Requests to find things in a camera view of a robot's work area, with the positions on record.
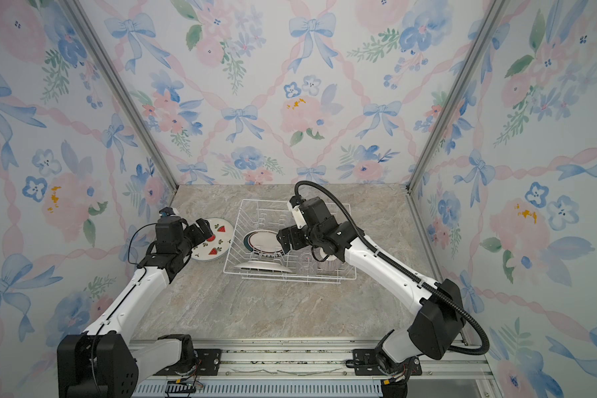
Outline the white plate front of rack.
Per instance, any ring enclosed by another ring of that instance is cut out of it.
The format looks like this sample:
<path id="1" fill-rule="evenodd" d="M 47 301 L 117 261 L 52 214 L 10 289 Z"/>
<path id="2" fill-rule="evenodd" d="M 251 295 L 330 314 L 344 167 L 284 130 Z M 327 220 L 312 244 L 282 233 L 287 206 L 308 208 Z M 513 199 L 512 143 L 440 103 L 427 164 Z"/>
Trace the white plate front of rack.
<path id="1" fill-rule="evenodd" d="M 287 273 L 293 274 L 293 270 L 290 270 L 288 267 L 275 263 L 275 262 L 266 262 L 266 261 L 248 261 L 245 263 L 240 263 L 236 265 L 235 268 L 238 270 L 254 270 L 254 271 L 262 271 L 262 272 L 277 272 L 277 273 Z"/>

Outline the right aluminium corner post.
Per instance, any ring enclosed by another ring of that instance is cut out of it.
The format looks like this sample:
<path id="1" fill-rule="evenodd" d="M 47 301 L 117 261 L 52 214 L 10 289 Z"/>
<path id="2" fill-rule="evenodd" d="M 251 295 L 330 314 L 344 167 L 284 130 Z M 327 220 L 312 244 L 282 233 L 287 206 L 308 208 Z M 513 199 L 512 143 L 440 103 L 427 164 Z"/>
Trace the right aluminium corner post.
<path id="1" fill-rule="evenodd" d="M 410 196 L 413 196 L 419 186 L 422 185 L 423 177 L 426 172 L 426 166 L 431 161 L 435 148 L 438 142 L 441 141 L 444 131 L 449 125 L 449 120 L 454 111 L 459 108 L 464 92 L 474 75 L 474 70 L 483 58 L 485 48 L 490 44 L 494 31 L 500 24 L 503 12 L 508 5 L 508 1 L 494 0 L 490 3 L 488 11 L 484 14 L 482 23 L 476 31 L 476 36 L 472 40 L 469 51 L 464 58 L 464 63 L 459 68 L 459 73 L 456 75 L 456 80 L 452 85 L 443 111 L 440 113 L 434 128 L 431 130 L 431 135 L 423 148 L 420 160 L 416 164 L 415 172 L 412 174 L 410 181 L 406 185 L 406 191 Z"/>

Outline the white vent grille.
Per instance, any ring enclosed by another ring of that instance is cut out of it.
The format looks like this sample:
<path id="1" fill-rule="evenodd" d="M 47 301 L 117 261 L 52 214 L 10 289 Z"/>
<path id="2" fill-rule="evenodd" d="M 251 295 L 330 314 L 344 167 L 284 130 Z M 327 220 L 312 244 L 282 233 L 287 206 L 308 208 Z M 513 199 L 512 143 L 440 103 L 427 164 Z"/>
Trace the white vent grille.
<path id="1" fill-rule="evenodd" d="M 379 381 L 242 380 L 204 381 L 192 387 L 145 381 L 134 397 L 382 397 Z"/>

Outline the grey striped ceramic bowl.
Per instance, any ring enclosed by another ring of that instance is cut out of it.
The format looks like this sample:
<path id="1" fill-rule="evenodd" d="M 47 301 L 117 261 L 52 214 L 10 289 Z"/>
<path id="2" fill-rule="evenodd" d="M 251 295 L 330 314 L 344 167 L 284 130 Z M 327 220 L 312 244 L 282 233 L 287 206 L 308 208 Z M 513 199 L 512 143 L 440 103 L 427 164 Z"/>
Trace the grey striped ceramic bowl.
<path id="1" fill-rule="evenodd" d="M 335 272 L 340 267 L 340 261 L 333 255 L 330 255 L 324 262 L 320 264 L 320 269 L 323 272 Z"/>

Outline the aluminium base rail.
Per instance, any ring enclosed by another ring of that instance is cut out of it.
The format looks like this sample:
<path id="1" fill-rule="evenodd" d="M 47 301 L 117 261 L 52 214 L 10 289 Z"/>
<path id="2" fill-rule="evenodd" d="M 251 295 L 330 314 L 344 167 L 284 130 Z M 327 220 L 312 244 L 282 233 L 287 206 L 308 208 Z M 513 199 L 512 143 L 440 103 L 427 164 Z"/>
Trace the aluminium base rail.
<path id="1" fill-rule="evenodd" d="M 153 376 L 145 381 L 166 381 L 192 387 L 204 381 L 334 380 L 379 381 L 382 397 L 499 397 L 500 388 L 484 357 L 447 353 L 440 361 L 420 357 L 421 376 L 357 376 L 346 367 L 354 349 L 374 349 L 366 338 L 202 339 L 198 349 L 222 350 L 217 376 Z"/>

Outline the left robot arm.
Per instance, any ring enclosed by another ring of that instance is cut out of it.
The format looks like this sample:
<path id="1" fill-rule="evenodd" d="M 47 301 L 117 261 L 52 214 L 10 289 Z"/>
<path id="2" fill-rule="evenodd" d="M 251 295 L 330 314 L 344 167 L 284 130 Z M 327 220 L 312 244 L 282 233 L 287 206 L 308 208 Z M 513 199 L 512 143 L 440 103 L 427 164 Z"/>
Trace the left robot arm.
<path id="1" fill-rule="evenodd" d="M 67 335 L 57 348 L 61 397 L 131 397 L 139 384 L 162 371 L 190 376 L 199 366 L 192 338 L 170 334 L 138 351 L 130 340 L 154 300 L 214 235 L 210 223 L 189 224 L 172 212 L 155 224 L 156 239 L 112 305 L 86 330 Z"/>

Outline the watermelon pattern plate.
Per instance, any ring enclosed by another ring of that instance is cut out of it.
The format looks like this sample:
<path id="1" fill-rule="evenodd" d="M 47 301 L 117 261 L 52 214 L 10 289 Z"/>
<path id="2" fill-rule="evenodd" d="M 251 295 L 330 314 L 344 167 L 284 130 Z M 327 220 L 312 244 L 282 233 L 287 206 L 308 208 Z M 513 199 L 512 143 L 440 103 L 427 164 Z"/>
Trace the watermelon pattern plate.
<path id="1" fill-rule="evenodd" d="M 192 258 L 197 261 L 210 261 L 226 255 L 232 244 L 234 235 L 233 225 L 222 218 L 209 218 L 213 236 L 202 245 L 192 250 Z"/>

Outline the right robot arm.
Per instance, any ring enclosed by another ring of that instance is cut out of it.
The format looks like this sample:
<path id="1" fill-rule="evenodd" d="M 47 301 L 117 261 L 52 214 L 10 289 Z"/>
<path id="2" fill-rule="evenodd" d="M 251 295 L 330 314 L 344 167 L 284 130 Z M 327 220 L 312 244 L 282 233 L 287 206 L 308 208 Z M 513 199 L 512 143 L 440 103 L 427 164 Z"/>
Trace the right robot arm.
<path id="1" fill-rule="evenodd" d="M 376 366 L 387 374 L 401 371 L 411 358 L 420 355 L 441 359 L 460 335 L 464 315 L 441 298 L 447 295 L 458 306 L 459 289 L 449 280 L 439 283 L 420 275 L 376 246 L 350 220 L 338 222 L 319 197 L 309 200 L 295 195 L 288 201 L 295 224 L 277 233 L 283 250 L 308 247 L 325 261 L 335 257 L 369 275 L 399 299 L 412 314 L 410 325 L 389 332 L 375 348 Z"/>

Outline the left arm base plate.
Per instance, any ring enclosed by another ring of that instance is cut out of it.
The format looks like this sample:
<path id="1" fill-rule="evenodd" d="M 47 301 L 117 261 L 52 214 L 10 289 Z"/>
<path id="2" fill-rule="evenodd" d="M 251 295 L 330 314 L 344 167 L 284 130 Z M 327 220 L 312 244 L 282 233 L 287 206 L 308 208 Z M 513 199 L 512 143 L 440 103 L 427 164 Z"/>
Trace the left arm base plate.
<path id="1" fill-rule="evenodd" d="M 192 361 L 183 365 L 167 366 L 158 371 L 156 376 L 217 376 L 222 363 L 222 350 L 218 348 L 194 350 Z"/>

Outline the aluminium corner post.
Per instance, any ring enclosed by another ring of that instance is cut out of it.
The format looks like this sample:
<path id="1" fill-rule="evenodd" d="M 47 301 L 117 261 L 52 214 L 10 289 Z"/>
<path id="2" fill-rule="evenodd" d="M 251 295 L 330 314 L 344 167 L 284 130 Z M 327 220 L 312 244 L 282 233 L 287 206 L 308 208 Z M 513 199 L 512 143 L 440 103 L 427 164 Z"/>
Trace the aluminium corner post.
<path id="1" fill-rule="evenodd" d="M 113 92 L 114 98 L 118 101 L 122 111 L 139 135 L 148 155 L 153 159 L 157 170 L 159 170 L 164 177 L 168 187 L 173 192 L 177 192 L 178 183 L 176 182 L 174 175 L 167 165 L 164 156 L 160 152 L 157 142 L 145 126 L 139 109 L 134 104 L 119 72 L 114 68 L 113 61 L 86 15 L 84 8 L 82 8 L 79 1 L 74 0 L 59 1 L 59 4 L 62 10 L 66 13 L 69 21 L 76 28 L 81 40 L 84 41 L 86 49 L 95 58 L 97 66 L 103 72 L 107 85 Z"/>
<path id="2" fill-rule="evenodd" d="M 410 181 L 406 185 L 406 191 L 410 196 L 413 196 L 419 186 L 422 185 L 423 177 L 426 172 L 426 166 L 431 161 L 435 148 L 438 142 L 441 141 L 444 131 L 449 125 L 449 120 L 454 111 L 459 108 L 464 92 L 474 75 L 474 70 L 483 58 L 485 48 L 490 44 L 494 31 L 500 24 L 503 12 L 508 5 L 508 1 L 494 0 L 490 3 L 488 11 L 484 14 L 482 23 L 476 31 L 476 36 L 472 40 L 469 51 L 464 58 L 464 63 L 459 68 L 459 73 L 456 75 L 456 80 L 452 85 L 443 111 L 440 113 L 434 128 L 431 130 L 431 135 L 423 148 L 420 160 L 416 164 L 415 172 L 412 174 Z"/>

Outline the green and red rimmed plate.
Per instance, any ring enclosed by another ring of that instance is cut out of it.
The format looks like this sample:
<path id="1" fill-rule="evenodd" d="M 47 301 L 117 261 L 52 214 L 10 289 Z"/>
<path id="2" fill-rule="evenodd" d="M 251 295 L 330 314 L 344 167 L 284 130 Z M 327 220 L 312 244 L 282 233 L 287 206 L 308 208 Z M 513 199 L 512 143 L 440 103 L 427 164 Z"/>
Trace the green and red rimmed plate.
<path id="1" fill-rule="evenodd" d="M 247 250 L 261 257 L 275 258 L 285 254 L 276 233 L 267 230 L 247 233 L 243 238 L 243 245 Z"/>

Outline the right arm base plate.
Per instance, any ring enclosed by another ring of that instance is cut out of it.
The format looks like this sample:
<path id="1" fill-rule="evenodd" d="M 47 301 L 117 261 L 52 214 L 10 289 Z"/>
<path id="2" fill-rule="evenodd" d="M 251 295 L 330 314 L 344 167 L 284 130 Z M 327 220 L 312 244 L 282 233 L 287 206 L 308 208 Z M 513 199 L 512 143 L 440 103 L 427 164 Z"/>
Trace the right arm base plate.
<path id="1" fill-rule="evenodd" d="M 422 375 L 419 358 L 415 358 L 411 365 L 408 360 L 395 363 L 376 349 L 354 349 L 353 358 L 346 361 L 346 367 L 353 369 L 357 376 L 398 376 L 405 374 L 409 368 L 411 376 Z"/>

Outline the left aluminium corner post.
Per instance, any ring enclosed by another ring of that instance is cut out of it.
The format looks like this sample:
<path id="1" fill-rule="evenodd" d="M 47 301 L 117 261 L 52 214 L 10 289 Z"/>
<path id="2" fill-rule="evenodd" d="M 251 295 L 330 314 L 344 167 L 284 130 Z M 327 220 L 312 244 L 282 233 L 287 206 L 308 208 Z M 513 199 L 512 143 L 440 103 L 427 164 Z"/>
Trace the left aluminium corner post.
<path id="1" fill-rule="evenodd" d="M 122 111 L 139 135 L 148 155 L 153 159 L 157 170 L 159 170 L 164 177 L 168 187 L 173 192 L 177 192 L 178 183 L 176 182 L 174 175 L 167 165 L 164 156 L 160 152 L 157 142 L 145 126 L 139 109 L 134 104 L 119 72 L 114 68 L 113 61 L 86 15 L 84 8 L 82 8 L 79 1 L 74 0 L 59 1 L 59 4 L 62 10 L 66 13 L 69 21 L 76 28 L 81 40 L 84 41 L 86 49 L 95 58 L 97 66 L 103 72 L 107 85 L 113 92 L 114 98 L 118 101 Z"/>

